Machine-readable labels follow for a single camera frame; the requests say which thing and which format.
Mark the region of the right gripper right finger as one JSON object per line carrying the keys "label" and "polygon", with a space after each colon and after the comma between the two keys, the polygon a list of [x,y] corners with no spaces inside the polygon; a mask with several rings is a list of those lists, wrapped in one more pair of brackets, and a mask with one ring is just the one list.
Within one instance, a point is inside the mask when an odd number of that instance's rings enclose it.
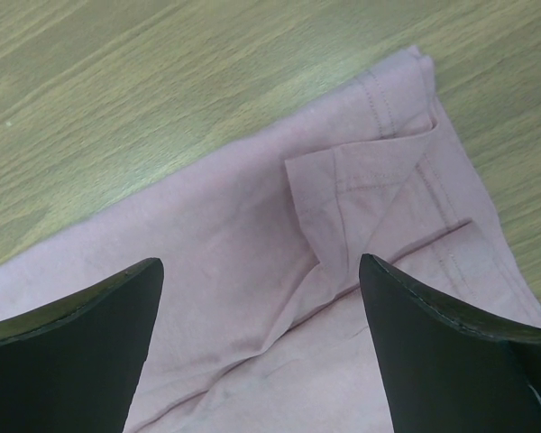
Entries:
{"label": "right gripper right finger", "polygon": [[362,299],[396,432],[541,432],[541,328],[365,254]]}

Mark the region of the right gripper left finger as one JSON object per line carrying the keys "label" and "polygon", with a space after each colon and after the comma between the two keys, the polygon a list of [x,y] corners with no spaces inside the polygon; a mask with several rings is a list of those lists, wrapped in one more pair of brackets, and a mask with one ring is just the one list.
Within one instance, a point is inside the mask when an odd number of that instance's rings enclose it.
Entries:
{"label": "right gripper left finger", "polygon": [[0,321],[0,432],[123,431],[162,284],[149,258]]}

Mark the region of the dusty pink t shirt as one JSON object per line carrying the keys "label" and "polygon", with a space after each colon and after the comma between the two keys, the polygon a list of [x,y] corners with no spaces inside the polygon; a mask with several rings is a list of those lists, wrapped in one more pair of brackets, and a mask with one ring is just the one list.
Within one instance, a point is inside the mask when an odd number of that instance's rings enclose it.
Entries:
{"label": "dusty pink t shirt", "polygon": [[389,432],[365,253],[541,327],[416,47],[2,264],[0,320],[157,257],[127,431]]}

